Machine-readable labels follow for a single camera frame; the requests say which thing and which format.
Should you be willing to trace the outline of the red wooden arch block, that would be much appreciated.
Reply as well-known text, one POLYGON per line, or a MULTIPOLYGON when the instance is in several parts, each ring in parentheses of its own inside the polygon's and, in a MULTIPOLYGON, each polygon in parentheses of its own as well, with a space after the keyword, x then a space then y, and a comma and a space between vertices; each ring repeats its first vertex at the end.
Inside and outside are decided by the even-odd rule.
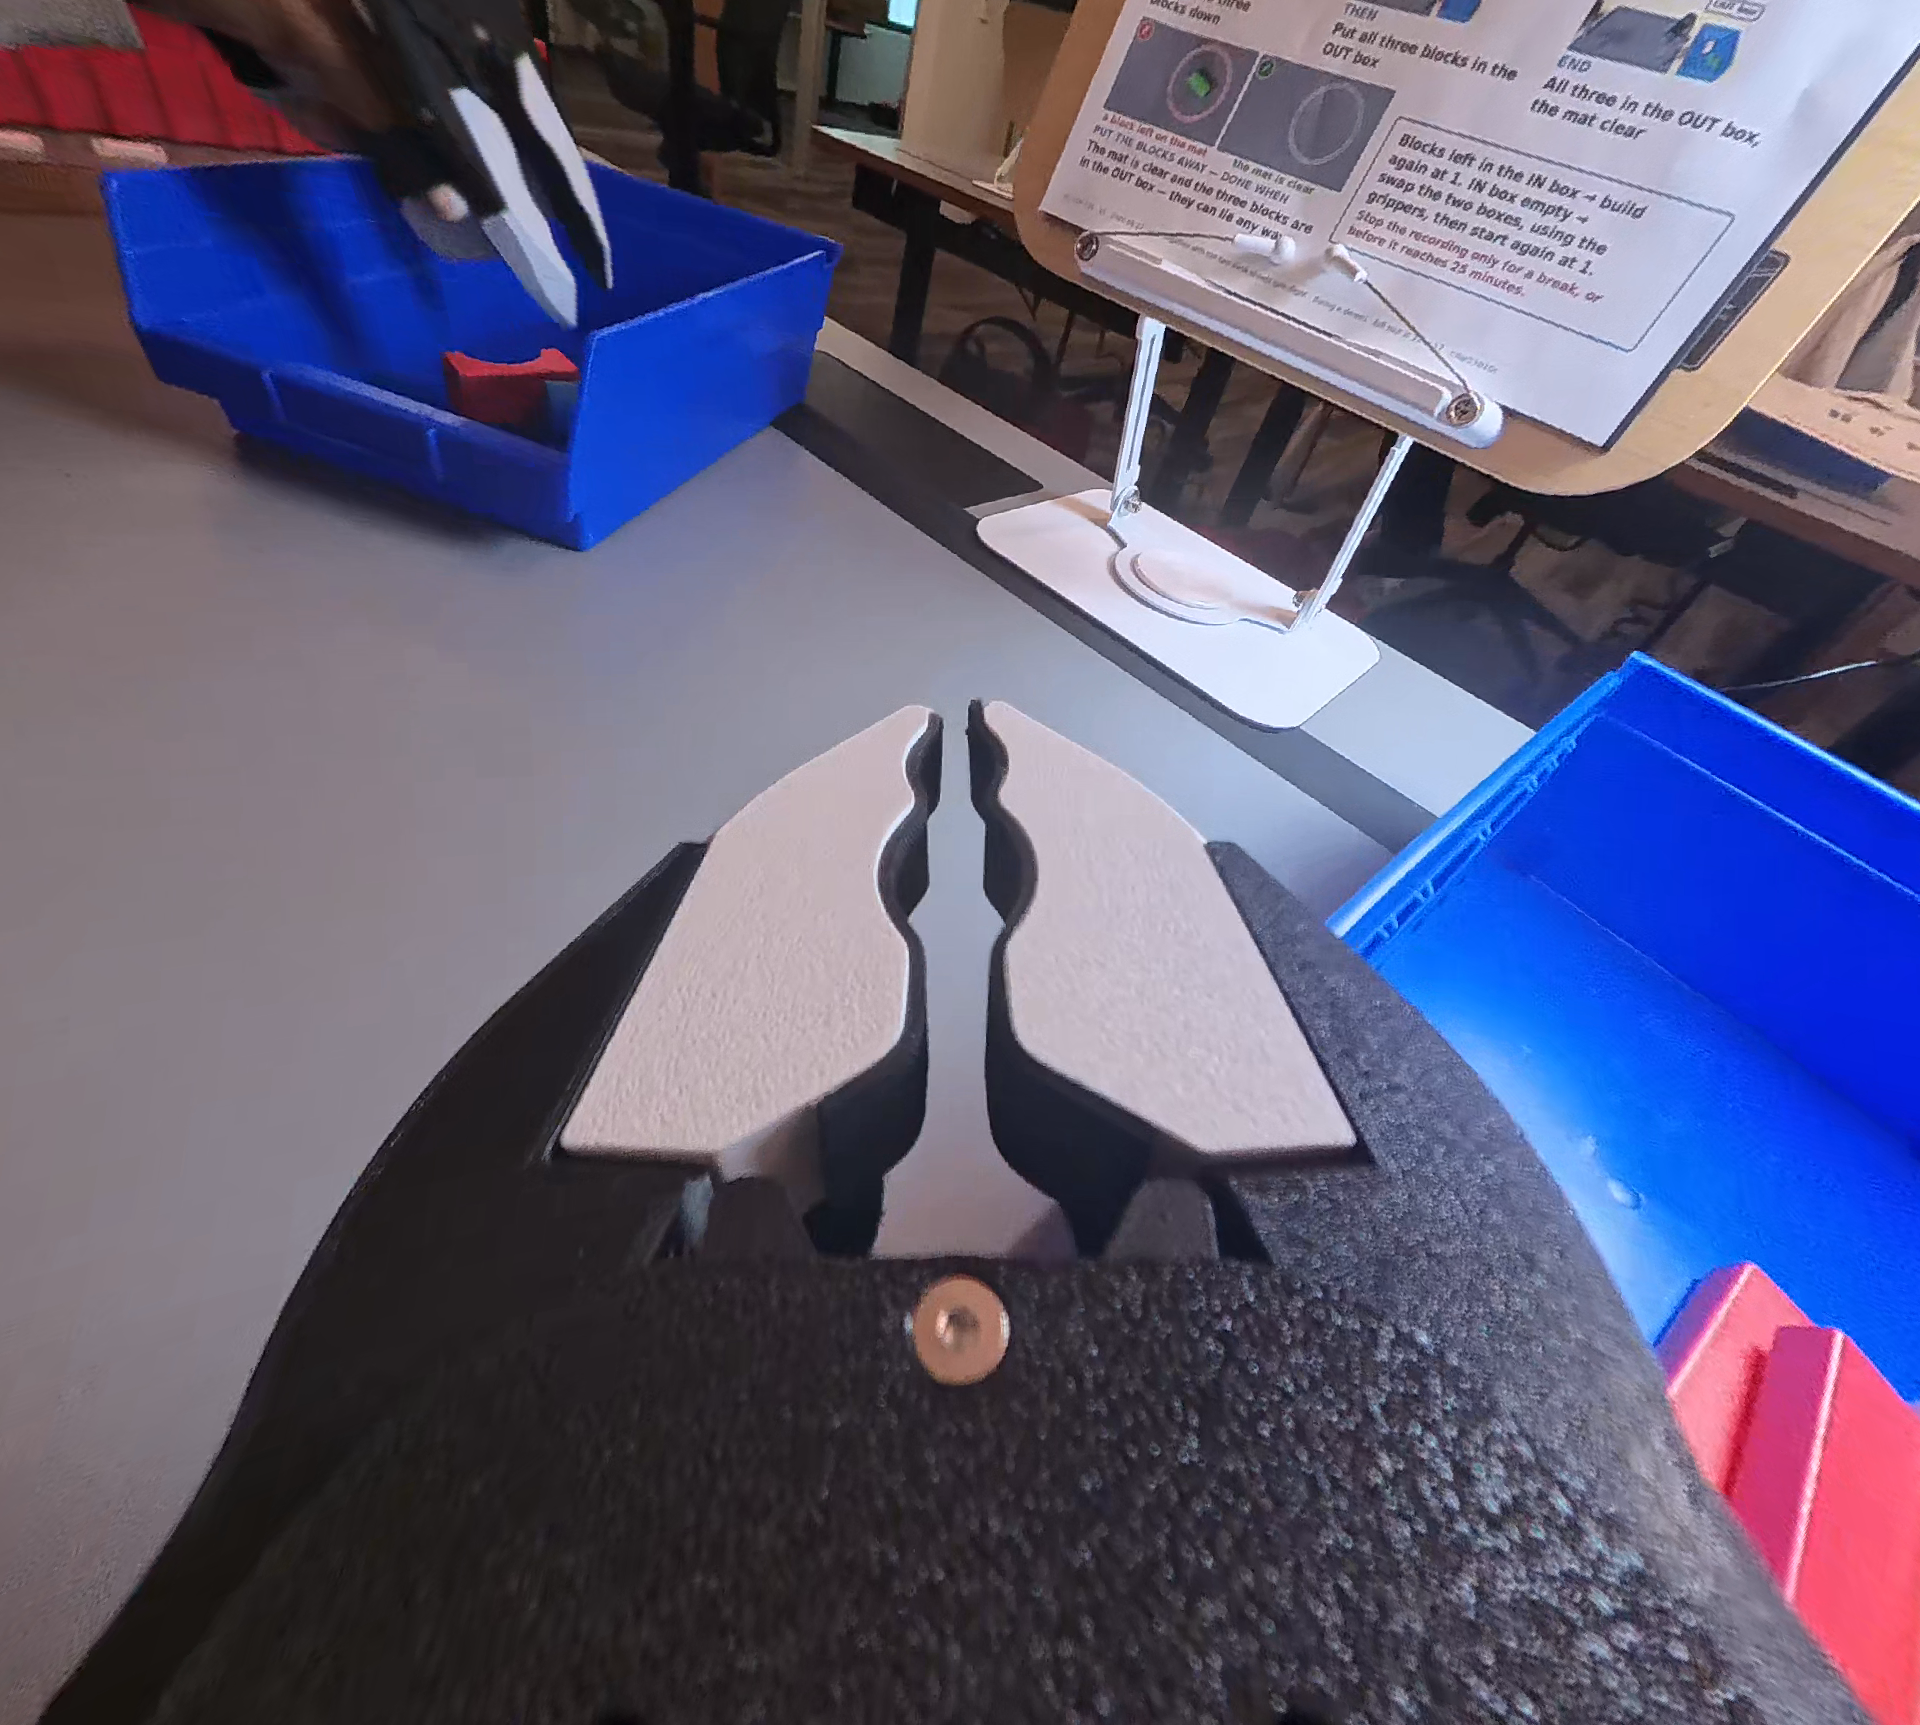
POLYGON ((508 362, 445 350, 441 378, 446 412, 549 448, 568 448, 581 372, 556 347, 508 362))

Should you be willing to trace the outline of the blue plastic bin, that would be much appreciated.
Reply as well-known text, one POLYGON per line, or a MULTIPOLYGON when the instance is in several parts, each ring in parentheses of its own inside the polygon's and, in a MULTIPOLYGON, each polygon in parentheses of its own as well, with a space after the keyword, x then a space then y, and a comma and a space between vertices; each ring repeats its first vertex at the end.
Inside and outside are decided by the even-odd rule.
POLYGON ((162 383, 248 439, 588 549, 804 398, 838 246, 588 165, 614 289, 544 316, 501 259, 439 259, 361 157, 101 177, 128 319, 162 383), (564 441, 456 413, 443 354, 580 371, 564 441))
POLYGON ((1331 930, 1500 1096, 1653 1353, 1755 1261, 1916 1408, 1913 799, 1634 656, 1331 930))

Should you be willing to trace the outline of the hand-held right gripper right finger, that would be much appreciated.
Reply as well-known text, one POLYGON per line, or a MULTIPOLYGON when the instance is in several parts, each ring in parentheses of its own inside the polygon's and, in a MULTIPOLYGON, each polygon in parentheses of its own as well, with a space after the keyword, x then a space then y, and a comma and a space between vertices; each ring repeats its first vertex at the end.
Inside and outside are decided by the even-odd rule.
POLYGON ((1018 1172, 1339 1158, 1355 1127, 1203 834, 1009 701, 966 715, 989 1119, 1018 1172))

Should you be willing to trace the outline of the red plastic bin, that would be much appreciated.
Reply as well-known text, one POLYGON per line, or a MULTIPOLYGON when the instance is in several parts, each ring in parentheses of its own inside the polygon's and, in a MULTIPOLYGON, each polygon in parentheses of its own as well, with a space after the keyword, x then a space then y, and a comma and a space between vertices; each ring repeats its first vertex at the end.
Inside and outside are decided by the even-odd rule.
POLYGON ((140 44, 1 51, 3 128, 304 155, 316 143, 234 71, 195 27, 131 10, 140 44))

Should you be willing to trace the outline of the black office chair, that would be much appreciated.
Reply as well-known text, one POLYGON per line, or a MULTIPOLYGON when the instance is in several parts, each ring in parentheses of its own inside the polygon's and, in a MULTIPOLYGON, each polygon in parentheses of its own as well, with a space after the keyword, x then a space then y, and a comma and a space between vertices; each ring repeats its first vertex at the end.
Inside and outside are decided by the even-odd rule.
POLYGON ((599 51, 610 97, 660 131, 660 162, 667 182, 703 193, 703 157, 746 153, 776 157, 783 150, 780 111, 780 37, 799 0, 723 0, 717 18, 696 18, 717 52, 717 83, 691 88, 686 131, 672 131, 679 100, 665 63, 652 63, 607 44, 599 51))

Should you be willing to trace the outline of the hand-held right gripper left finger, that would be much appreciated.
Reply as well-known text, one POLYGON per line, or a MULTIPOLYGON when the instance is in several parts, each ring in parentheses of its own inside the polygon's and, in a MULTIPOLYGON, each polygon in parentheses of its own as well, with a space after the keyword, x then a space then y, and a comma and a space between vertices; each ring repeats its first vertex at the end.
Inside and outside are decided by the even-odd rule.
POLYGON ((795 766, 698 858, 588 1065, 563 1151, 888 1172, 925 1113, 941 716, 903 704, 795 766))

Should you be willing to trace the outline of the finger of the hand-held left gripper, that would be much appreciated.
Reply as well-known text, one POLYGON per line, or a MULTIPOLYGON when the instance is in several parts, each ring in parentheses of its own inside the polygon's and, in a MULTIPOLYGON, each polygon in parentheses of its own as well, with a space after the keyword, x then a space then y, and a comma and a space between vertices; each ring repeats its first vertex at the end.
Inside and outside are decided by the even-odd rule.
POLYGON ((588 176, 588 160, 561 116, 533 56, 494 58, 494 114, 510 131, 551 230, 559 225, 573 259, 581 261, 602 289, 610 289, 610 234, 588 176))
POLYGON ((510 131, 492 105, 472 90, 453 90, 451 105, 477 152, 487 182, 492 186, 494 210, 482 215, 482 230, 501 259, 528 289, 544 312, 561 324, 578 319, 578 285, 568 259, 563 256, 552 229, 535 201, 520 165, 510 131))

